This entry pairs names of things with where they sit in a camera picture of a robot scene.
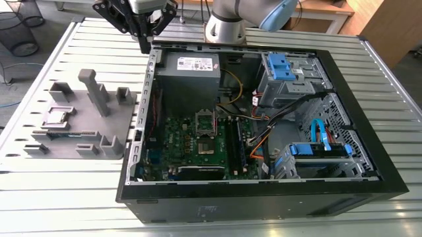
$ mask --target metal worktable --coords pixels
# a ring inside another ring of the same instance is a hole
[[[203,41],[198,25],[171,24],[159,40]],[[421,236],[422,113],[372,46],[357,37],[247,30],[247,43],[332,52],[410,192],[330,218],[143,225],[115,202],[122,160],[31,159],[22,148],[40,125],[54,81],[82,87],[82,68],[107,89],[141,91],[147,55],[103,19],[73,22],[0,135],[0,233],[139,236]]]

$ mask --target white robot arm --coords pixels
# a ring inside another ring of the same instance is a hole
[[[239,44],[245,41],[245,20],[266,31],[286,24],[298,0],[214,0],[213,16],[206,27],[210,42]],[[150,53],[158,36],[178,11],[175,0],[97,0],[94,10],[123,33],[138,38],[142,53]],[[162,17],[151,21],[155,10]]]

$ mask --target mesh wastebasket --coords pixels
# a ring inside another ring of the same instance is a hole
[[[0,12],[0,43],[18,57],[39,50],[31,29],[23,24],[24,18],[16,12]]]
[[[24,24],[28,27],[44,24],[44,18],[35,0],[6,0],[12,11],[19,13],[24,18]]]

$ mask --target blue cable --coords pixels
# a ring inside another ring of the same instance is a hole
[[[16,102],[16,103],[14,103],[14,104],[10,104],[10,105],[0,105],[0,108],[11,107],[11,106],[14,106],[14,105],[18,105],[19,103],[20,103],[20,101]]]
[[[321,142],[325,145],[325,150],[332,151],[329,136],[325,131],[324,121],[320,118],[316,118],[312,123],[312,142],[317,142],[317,125],[320,126]]]

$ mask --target floor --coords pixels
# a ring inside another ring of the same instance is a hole
[[[46,63],[73,18],[78,15],[99,17],[89,4],[67,3],[64,5],[66,10],[60,12],[56,10],[54,2],[38,1],[38,3],[46,18],[46,24],[32,29],[39,40],[40,50],[32,56],[18,58],[11,56],[7,49],[0,45],[0,62],[4,66],[16,63]],[[202,23],[201,12],[186,10],[185,18],[189,24]],[[205,20],[207,19],[209,14],[205,12]],[[14,78],[15,83],[12,86],[0,83],[0,106],[22,100],[40,69],[42,67],[38,65],[20,65],[6,70],[6,80],[10,81]],[[418,80],[422,79],[422,58],[416,59],[412,54],[406,55],[393,72],[416,102],[422,106],[422,82]],[[6,126],[15,109],[16,106],[0,108],[0,126]]]

